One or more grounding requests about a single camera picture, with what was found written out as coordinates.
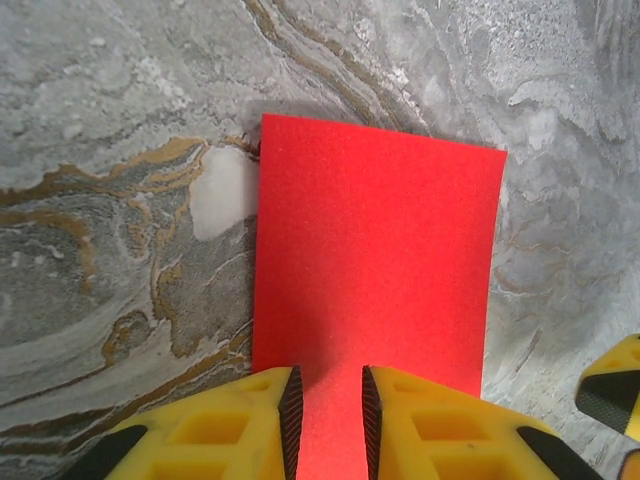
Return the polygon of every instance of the black textured strip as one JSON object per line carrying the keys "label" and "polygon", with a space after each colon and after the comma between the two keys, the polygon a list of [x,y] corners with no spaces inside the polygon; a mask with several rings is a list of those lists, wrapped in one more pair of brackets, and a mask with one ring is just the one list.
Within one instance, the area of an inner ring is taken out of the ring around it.
{"label": "black textured strip", "polygon": [[362,367],[362,425],[367,447],[369,480],[378,480],[382,440],[382,403],[371,367]]}
{"label": "black textured strip", "polygon": [[104,480],[147,433],[144,425],[134,425],[100,439],[60,480]]}
{"label": "black textured strip", "polygon": [[580,455],[555,435],[533,427],[520,427],[518,434],[558,480],[603,480]]}
{"label": "black textured strip", "polygon": [[286,480],[295,480],[302,434],[302,375],[300,367],[291,369],[287,385],[278,404],[280,413],[280,439],[282,443],[282,462]]}
{"label": "black textured strip", "polygon": [[624,433],[640,395],[640,370],[591,375],[578,387],[576,406],[592,418]]}

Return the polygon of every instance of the marble surface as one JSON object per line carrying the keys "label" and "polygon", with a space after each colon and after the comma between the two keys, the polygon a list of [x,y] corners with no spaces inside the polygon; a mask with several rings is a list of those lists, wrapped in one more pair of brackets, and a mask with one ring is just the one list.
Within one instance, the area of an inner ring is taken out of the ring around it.
{"label": "marble surface", "polygon": [[5,0],[0,40],[0,477],[247,371],[273,111],[509,150],[483,395],[615,478],[572,394],[640,329],[638,0]]}

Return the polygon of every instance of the red card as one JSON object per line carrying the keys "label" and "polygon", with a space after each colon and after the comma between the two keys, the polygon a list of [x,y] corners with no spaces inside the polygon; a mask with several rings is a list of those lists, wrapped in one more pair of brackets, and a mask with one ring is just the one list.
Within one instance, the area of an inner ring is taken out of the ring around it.
{"label": "red card", "polygon": [[253,367],[302,367],[298,480],[367,478],[363,365],[480,394],[506,152],[265,115]]}

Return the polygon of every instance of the red rectangle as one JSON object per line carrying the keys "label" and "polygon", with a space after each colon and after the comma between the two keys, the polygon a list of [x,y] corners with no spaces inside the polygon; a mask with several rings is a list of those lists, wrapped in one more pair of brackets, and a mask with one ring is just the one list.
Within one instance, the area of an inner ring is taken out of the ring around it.
{"label": "red rectangle", "polygon": [[302,366],[298,480],[366,478],[365,364],[479,395],[505,160],[265,115],[253,366]]}

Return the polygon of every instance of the stone texture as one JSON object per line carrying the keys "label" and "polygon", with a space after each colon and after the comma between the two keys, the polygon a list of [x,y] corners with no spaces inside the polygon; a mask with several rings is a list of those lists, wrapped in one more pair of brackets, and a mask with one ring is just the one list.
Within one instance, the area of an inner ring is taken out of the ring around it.
{"label": "stone texture", "polygon": [[509,150],[484,397],[615,477],[572,395],[640,329],[638,0],[6,0],[0,40],[2,478],[247,371],[263,111]]}

